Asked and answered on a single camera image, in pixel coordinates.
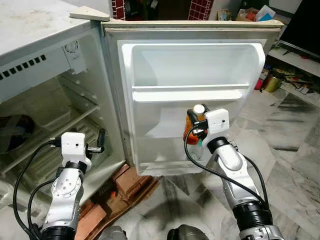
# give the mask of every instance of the tiled floor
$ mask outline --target tiled floor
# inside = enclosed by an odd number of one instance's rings
[[[317,107],[292,94],[254,91],[228,134],[259,166],[274,223],[286,240],[320,240],[319,120]],[[259,186],[254,169],[248,171]],[[129,240],[165,240],[181,224],[200,228],[212,240],[239,239],[221,186],[208,173],[164,177],[149,199],[115,225]]]

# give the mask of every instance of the refrigerator top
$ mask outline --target refrigerator top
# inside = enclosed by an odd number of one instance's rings
[[[203,20],[171,20],[171,21],[123,21],[111,18],[110,21],[102,23],[105,32],[113,28],[134,29],[134,28],[252,28],[268,29],[282,28],[283,23],[278,20],[271,19],[268,21],[203,21]]]
[[[5,64],[92,28],[89,20],[69,18],[77,6],[60,0],[0,0],[0,59]]]

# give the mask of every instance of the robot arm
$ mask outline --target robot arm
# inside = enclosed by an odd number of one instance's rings
[[[41,230],[41,240],[73,240],[80,216],[83,181],[91,168],[90,153],[103,152],[105,131],[99,133],[98,146],[85,145],[85,135],[66,132],[61,136],[63,170],[51,187],[52,202]]]
[[[203,147],[208,148],[212,159],[217,162],[216,170],[220,173],[223,191],[237,220],[240,239],[284,240],[279,228],[273,225],[269,206],[262,201],[248,174],[246,158],[225,137],[221,136],[229,129],[228,111],[225,109],[207,111],[204,116],[204,121],[193,121],[192,133],[203,139]],[[205,170],[208,169],[199,163],[196,165]]]

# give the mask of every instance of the clutter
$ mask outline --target clutter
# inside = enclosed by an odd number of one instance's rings
[[[217,13],[219,21],[232,21],[232,13],[228,9],[221,9]]]
[[[260,74],[260,77],[254,87],[255,90],[260,90],[262,88],[264,81],[266,80],[266,78],[269,74],[270,69],[271,69],[270,65],[266,65],[266,64],[264,65],[263,70]]]
[[[255,22],[256,21],[256,15],[259,12],[259,10],[251,7],[248,9],[240,9],[238,15],[236,16],[236,21],[242,21],[242,22]]]
[[[264,90],[271,93],[277,90],[283,80],[283,75],[279,72],[272,71],[263,84]]]
[[[245,22],[261,22],[273,19],[275,14],[275,11],[273,11],[267,5],[264,5],[260,10],[257,10],[253,7],[248,9],[240,9],[235,20]]]
[[[304,86],[297,88],[296,90],[302,94],[307,94],[310,89],[308,88],[308,85],[305,84]]]

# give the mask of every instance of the vent grille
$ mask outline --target vent grille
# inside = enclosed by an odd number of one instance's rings
[[[11,75],[14,75],[18,72],[21,72],[24,69],[28,69],[29,67],[32,67],[32,66],[40,63],[41,61],[43,62],[45,60],[47,60],[47,57],[46,57],[46,55],[42,54],[40,56],[35,57],[34,59],[30,59],[28,61],[22,62],[21,64],[15,66],[15,67],[6,69],[5,71],[0,72],[0,81],[3,79],[9,78]]]

